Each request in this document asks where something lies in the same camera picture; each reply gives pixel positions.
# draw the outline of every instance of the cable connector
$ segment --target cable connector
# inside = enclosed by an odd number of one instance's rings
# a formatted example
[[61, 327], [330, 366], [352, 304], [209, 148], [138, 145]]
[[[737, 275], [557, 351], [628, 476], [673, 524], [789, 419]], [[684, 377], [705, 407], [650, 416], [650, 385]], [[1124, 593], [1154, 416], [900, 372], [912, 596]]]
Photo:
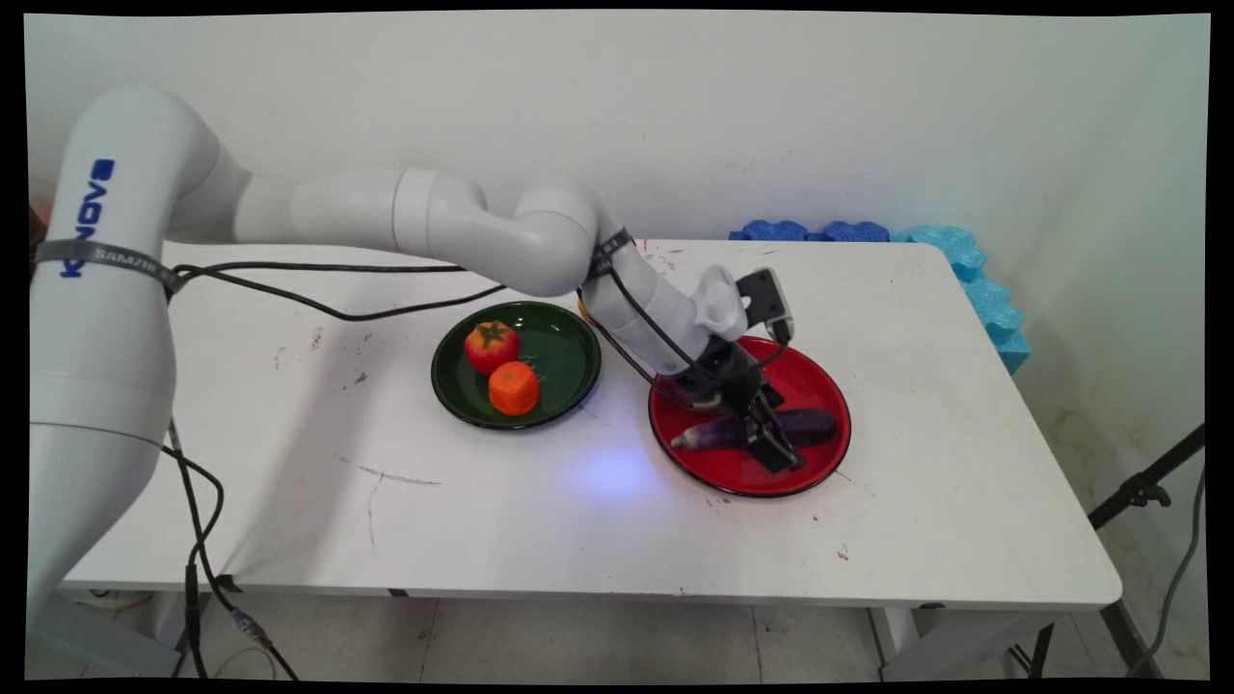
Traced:
[[244, 614], [239, 608], [234, 608], [231, 611], [232, 619], [236, 621], [236, 626], [244, 632], [246, 636], [255, 641], [262, 648], [267, 651], [274, 645], [270, 637], [265, 635], [265, 630], [262, 625], [257, 624], [257, 620]]

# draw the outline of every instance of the tomato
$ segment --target tomato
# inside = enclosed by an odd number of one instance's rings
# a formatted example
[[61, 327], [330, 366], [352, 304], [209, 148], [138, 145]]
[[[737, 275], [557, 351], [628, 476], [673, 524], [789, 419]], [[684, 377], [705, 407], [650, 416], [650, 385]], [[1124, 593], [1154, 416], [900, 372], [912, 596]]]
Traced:
[[463, 348], [475, 370], [489, 375], [518, 359], [518, 333], [501, 321], [482, 322], [466, 336]]

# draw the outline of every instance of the black tripod leg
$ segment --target black tripod leg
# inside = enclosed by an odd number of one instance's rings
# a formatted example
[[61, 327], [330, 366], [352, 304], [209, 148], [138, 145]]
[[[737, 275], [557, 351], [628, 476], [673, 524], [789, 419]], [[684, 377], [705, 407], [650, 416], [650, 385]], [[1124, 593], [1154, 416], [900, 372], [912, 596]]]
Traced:
[[1041, 679], [1041, 673], [1045, 672], [1045, 656], [1050, 652], [1051, 636], [1054, 636], [1053, 624], [1037, 633], [1037, 647], [1033, 648], [1033, 672], [1028, 673], [1029, 679]]

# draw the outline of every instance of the carrot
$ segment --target carrot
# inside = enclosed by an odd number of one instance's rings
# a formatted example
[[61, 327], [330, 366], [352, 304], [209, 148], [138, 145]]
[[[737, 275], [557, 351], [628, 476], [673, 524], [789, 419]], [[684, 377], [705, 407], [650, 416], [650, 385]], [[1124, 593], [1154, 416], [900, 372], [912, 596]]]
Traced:
[[489, 377], [489, 401], [499, 412], [518, 417], [539, 401], [536, 372], [522, 362], [506, 362]]

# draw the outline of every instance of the eggplant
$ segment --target eggplant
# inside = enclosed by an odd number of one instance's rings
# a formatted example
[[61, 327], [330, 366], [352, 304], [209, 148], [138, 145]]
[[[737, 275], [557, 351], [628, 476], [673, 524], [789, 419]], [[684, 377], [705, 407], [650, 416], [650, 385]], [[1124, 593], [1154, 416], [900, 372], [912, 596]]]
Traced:
[[[782, 410], [776, 416], [789, 442], [796, 448], [818, 446], [835, 435], [835, 416], [827, 410]], [[674, 438], [671, 446], [684, 451], [744, 449], [749, 438], [742, 419], [727, 416], [691, 426]]]

